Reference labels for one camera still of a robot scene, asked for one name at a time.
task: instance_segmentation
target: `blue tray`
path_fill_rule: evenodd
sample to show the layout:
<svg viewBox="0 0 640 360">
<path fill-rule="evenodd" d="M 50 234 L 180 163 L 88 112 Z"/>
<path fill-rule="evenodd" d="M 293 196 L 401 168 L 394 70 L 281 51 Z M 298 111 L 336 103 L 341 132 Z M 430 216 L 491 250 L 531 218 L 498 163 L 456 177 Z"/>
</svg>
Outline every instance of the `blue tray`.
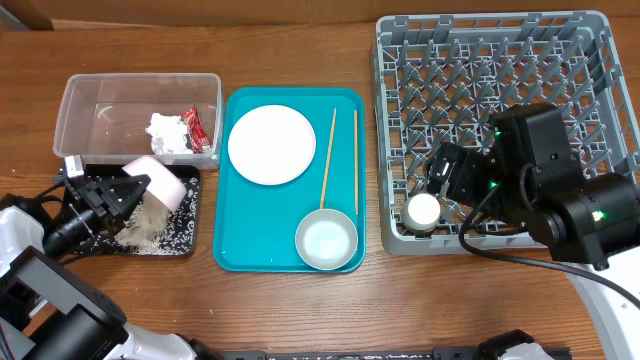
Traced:
<svg viewBox="0 0 640 360">
<path fill-rule="evenodd" d="M 227 139 L 233 125 L 263 105 L 284 105 L 302 113 L 316 134 L 316 152 L 307 170 L 293 181 L 264 186 L 243 178 L 231 164 Z M 325 208 L 343 212 L 358 230 L 358 249 L 334 273 L 354 271 L 364 260 L 365 141 L 364 104 L 349 89 L 243 88 L 227 104 L 220 163 L 220 182 L 213 255 L 224 269 L 254 272 L 318 272 L 305 264 L 295 246 L 300 221 L 320 206 L 333 109 L 337 108 Z M 353 110 L 358 110 L 358 216 L 355 215 L 353 173 Z"/>
</svg>

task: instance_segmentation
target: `candy wrapper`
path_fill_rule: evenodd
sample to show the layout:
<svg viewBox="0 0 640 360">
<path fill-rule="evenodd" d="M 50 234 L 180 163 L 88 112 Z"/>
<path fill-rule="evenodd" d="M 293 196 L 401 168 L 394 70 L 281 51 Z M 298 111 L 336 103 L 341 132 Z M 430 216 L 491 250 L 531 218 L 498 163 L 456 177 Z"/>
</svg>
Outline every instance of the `candy wrapper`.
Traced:
<svg viewBox="0 0 640 360">
<path fill-rule="evenodd" d="M 198 109 L 195 105 L 191 110 L 182 115 L 182 121 L 187 124 L 189 139 L 191 140 L 191 150 L 193 150 L 194 154 L 200 154 L 211 150 L 211 143 L 202 128 Z"/>
</svg>

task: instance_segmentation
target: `wooden chopstick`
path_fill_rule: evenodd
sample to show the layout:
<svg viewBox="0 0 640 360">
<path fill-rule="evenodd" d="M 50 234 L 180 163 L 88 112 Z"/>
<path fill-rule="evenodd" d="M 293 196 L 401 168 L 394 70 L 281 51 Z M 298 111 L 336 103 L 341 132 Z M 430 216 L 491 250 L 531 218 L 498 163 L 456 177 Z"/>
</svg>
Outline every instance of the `wooden chopstick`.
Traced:
<svg viewBox="0 0 640 360">
<path fill-rule="evenodd" d="M 324 196 L 327 193 L 327 178 L 329 176 L 329 164 L 331 163 L 331 148 L 333 147 L 333 131 L 336 128 L 336 111 L 333 109 L 333 121 L 331 122 L 331 134 L 329 135 L 329 150 L 327 150 L 327 165 L 324 168 L 324 181 L 322 183 L 322 196 L 320 197 L 320 209 L 324 209 Z"/>
<path fill-rule="evenodd" d="M 358 216 L 358 110 L 353 110 L 353 166 L 355 179 L 356 216 Z"/>
</svg>

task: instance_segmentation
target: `gray dish rack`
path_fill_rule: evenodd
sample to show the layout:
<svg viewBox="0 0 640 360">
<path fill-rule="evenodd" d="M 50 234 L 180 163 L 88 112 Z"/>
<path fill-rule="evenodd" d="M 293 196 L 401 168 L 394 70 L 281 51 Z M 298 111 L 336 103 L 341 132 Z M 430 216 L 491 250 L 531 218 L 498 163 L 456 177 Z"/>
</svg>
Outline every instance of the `gray dish rack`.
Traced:
<svg viewBox="0 0 640 360">
<path fill-rule="evenodd" d="M 640 132 L 601 13 L 385 16 L 373 63 L 382 243 L 393 255 L 464 253 L 457 234 L 470 209 L 440 197 L 441 223 L 430 237 L 406 230 L 400 209 L 425 191 L 423 167 L 439 144 L 488 152 L 490 112 L 513 104 L 561 107 L 585 176 L 615 171 L 636 181 Z M 542 246 L 527 233 L 467 236 L 482 249 Z"/>
</svg>

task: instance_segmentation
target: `black mat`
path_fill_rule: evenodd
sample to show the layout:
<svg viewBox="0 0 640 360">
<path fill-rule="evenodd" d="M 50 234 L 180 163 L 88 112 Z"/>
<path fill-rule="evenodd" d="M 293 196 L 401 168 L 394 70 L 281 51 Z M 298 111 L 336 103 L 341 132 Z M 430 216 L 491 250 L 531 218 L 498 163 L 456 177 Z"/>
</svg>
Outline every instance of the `black mat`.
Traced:
<svg viewBox="0 0 640 360">
<path fill-rule="evenodd" d="M 93 240 L 84 242 L 74 253 L 79 255 L 144 255 L 144 256 L 187 256 L 195 247 L 200 205 L 200 171 L 196 167 L 186 165 L 166 166 L 178 177 L 187 188 L 187 195 L 182 199 L 178 209 L 170 215 L 166 232 L 163 236 L 153 238 L 153 248 L 138 248 L 122 245 L 102 232 Z M 87 165 L 85 169 L 89 179 L 99 180 L 105 177 L 126 176 L 121 166 Z"/>
</svg>

